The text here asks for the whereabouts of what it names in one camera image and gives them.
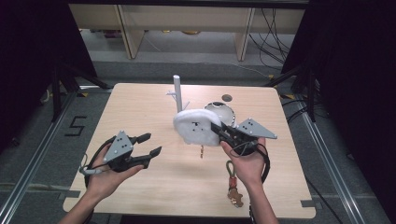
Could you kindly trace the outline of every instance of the white object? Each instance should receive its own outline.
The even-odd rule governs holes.
[[[219,116],[206,109],[190,109],[177,113],[174,127],[187,144],[216,147],[219,136],[212,132],[211,123],[221,126]]]
[[[234,127],[235,113],[226,104],[221,102],[212,102],[205,106],[205,109],[215,112],[219,116],[221,122],[225,125]]]
[[[183,110],[181,103],[180,76],[174,75],[174,84],[175,84],[176,105],[177,105],[177,113],[178,113]]]

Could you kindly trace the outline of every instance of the gray floor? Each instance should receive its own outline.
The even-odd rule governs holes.
[[[178,74],[181,75],[182,83],[185,84],[260,86],[269,81],[270,75],[278,77],[278,69],[281,66],[281,63],[272,58],[260,55],[251,40],[248,43],[246,59],[238,62],[232,34],[185,35],[181,32],[148,31],[134,60],[126,58],[123,42],[119,38],[104,38],[102,33],[91,33],[88,30],[83,30],[81,34],[99,78],[109,84],[118,82],[171,83],[172,75]],[[259,43],[262,42],[257,34],[253,37]],[[293,35],[280,35],[279,38],[289,46]],[[280,57],[278,51],[266,48]],[[292,81],[293,78],[290,78],[279,84],[276,87],[279,94],[290,94]],[[79,83],[90,85],[82,79]],[[64,216],[65,212],[62,209],[64,194],[73,181],[109,94],[102,91],[90,92],[86,97],[73,98],[10,223],[56,223]],[[282,103],[288,101],[290,99],[281,99]],[[50,127],[51,110],[52,102],[49,99],[43,106],[37,108],[21,131],[18,136],[21,144],[17,147],[9,146],[0,155],[0,203],[4,203],[7,199]],[[284,106],[286,117],[298,110],[298,103]],[[359,168],[346,156],[347,148],[323,105],[316,105],[315,112],[316,125],[332,153],[341,176],[356,200],[365,222],[390,223]],[[75,116],[86,117],[75,123],[84,126],[84,129],[80,136],[66,136],[68,133],[78,131],[70,128]],[[340,200],[303,116],[290,122],[290,131],[307,179],[318,189],[319,194],[343,223],[354,223]],[[315,218],[281,219],[281,223],[338,223],[335,215],[319,198],[319,194],[312,186],[310,186],[310,191],[317,208]],[[142,220],[142,218],[137,219],[136,223],[147,223]],[[92,222],[120,223],[120,215],[95,214]]]

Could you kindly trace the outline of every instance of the wooden table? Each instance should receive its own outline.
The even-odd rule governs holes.
[[[238,182],[245,205],[236,208],[227,198],[228,157],[221,147],[205,147],[201,159],[200,146],[186,145],[173,127],[176,102],[166,95],[173,85],[117,84],[87,148],[89,160],[108,138],[124,130],[129,136],[152,133],[151,139],[135,145],[132,156],[148,154],[162,146],[161,154],[151,160],[147,170],[129,178],[109,198],[95,208],[98,213],[134,215],[248,217],[248,193]],[[267,140],[271,170],[263,185],[277,217],[312,218],[314,207],[302,207],[311,201],[303,170],[290,135],[282,106],[275,89],[234,86],[182,85],[186,109],[203,108],[221,97],[233,97],[229,105],[236,122],[253,118],[277,134]],[[85,191],[83,175],[77,172],[70,190]],[[79,198],[66,198],[69,211]]]

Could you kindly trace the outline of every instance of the black wall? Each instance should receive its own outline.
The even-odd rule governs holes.
[[[60,62],[96,77],[66,2],[0,1],[0,152],[39,105]],[[74,72],[57,71],[64,86],[77,85]]]
[[[396,223],[396,7],[384,1],[346,7],[320,91],[356,163]]]

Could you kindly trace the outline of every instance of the forearm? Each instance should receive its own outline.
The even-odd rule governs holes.
[[[100,199],[84,194],[77,204],[64,216],[59,224],[83,223]]]
[[[253,216],[257,224],[278,223],[271,204],[268,202],[267,196],[262,185],[252,185],[247,187],[250,199],[250,205]]]

